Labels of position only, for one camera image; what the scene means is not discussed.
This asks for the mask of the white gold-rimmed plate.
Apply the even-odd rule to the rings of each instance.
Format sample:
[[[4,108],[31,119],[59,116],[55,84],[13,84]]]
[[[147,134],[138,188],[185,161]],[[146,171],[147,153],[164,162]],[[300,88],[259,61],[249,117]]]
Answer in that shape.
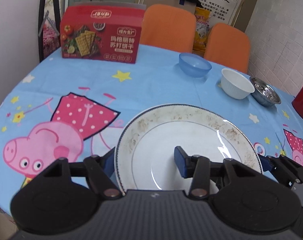
[[[184,104],[159,105],[136,115],[124,128],[115,149],[115,174],[122,193],[128,190],[189,191],[174,148],[220,163],[233,158],[262,173],[254,147],[233,123],[206,109]]]

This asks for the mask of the stainless steel bowl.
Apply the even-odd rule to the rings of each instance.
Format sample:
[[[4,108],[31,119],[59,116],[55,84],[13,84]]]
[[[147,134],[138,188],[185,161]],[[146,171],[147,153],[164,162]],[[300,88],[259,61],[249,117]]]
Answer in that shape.
[[[254,86],[254,92],[251,95],[260,105],[269,108],[281,104],[280,96],[269,84],[252,76],[250,81]]]

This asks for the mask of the white ribbed bowl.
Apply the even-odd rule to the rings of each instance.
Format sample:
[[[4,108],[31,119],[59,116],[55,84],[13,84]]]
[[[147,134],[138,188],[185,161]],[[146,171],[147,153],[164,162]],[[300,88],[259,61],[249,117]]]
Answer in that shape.
[[[223,68],[221,74],[221,87],[228,96],[237,100],[243,100],[251,93],[254,93],[254,85],[239,72]]]

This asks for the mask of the blue plastic bowl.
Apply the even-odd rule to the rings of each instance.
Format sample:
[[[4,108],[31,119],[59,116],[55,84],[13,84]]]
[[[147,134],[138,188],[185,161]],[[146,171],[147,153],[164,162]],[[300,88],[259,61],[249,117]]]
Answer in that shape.
[[[205,77],[212,69],[207,60],[192,53],[181,53],[178,65],[184,74],[195,78]]]

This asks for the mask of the cartoon pig tablecloth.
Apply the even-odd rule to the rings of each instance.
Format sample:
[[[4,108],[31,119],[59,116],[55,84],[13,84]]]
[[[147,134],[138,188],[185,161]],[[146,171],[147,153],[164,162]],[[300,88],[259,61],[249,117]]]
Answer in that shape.
[[[55,159],[104,155],[139,112],[165,103],[199,106],[234,123],[259,154],[286,155],[303,165],[303,119],[293,97],[279,91],[270,108],[248,96],[235,100],[220,86],[222,65],[195,79],[174,51],[140,46],[134,64],[64,59],[41,62],[0,106],[0,208]]]

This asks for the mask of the right orange chair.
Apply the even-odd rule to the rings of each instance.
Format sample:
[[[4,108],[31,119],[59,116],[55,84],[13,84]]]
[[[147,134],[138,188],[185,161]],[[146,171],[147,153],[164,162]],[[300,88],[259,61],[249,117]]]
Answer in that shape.
[[[209,33],[204,59],[246,74],[250,49],[250,40],[245,33],[217,23]]]

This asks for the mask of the orange chair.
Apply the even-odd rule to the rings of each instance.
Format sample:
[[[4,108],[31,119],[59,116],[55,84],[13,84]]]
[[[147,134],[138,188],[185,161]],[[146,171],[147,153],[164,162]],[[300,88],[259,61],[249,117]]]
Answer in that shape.
[[[209,33],[204,59],[246,74],[250,49],[250,40],[245,33],[217,23]]]
[[[154,4],[145,11],[140,44],[191,53],[196,30],[195,16],[180,8]]]

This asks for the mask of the red cracker box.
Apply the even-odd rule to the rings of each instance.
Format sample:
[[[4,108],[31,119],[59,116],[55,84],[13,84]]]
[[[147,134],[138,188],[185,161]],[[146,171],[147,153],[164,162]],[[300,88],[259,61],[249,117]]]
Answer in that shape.
[[[79,2],[60,22],[62,57],[136,62],[146,6],[126,2]]]

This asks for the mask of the left orange chair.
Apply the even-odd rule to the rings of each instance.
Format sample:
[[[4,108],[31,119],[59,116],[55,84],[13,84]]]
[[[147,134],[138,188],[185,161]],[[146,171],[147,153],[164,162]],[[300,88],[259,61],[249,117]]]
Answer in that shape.
[[[145,11],[140,44],[191,53],[196,30],[195,16],[180,8],[154,4]]]

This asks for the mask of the black metal rack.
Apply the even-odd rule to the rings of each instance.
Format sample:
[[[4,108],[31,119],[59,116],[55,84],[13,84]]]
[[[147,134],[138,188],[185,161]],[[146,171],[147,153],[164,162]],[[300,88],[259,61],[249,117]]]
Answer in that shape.
[[[43,61],[60,47],[61,0],[40,0],[38,14],[38,52]]]

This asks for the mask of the yellow snack bag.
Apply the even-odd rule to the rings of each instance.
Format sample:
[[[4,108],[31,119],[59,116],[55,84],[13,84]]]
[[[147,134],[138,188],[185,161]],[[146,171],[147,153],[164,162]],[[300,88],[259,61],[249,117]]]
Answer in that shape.
[[[208,35],[211,29],[209,20],[211,18],[211,12],[199,7],[195,8],[194,12],[196,18],[196,30],[194,35],[193,50],[199,55],[204,55]]]

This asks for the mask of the cardboard box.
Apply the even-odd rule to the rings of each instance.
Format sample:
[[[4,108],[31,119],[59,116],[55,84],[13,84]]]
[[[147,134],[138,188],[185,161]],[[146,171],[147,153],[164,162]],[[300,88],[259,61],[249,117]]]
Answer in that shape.
[[[141,3],[146,5],[146,7],[150,7],[154,4],[163,4],[163,5],[169,5],[172,7],[180,8],[183,10],[186,10],[192,14],[195,12],[196,4],[190,3],[185,0],[141,0]]]

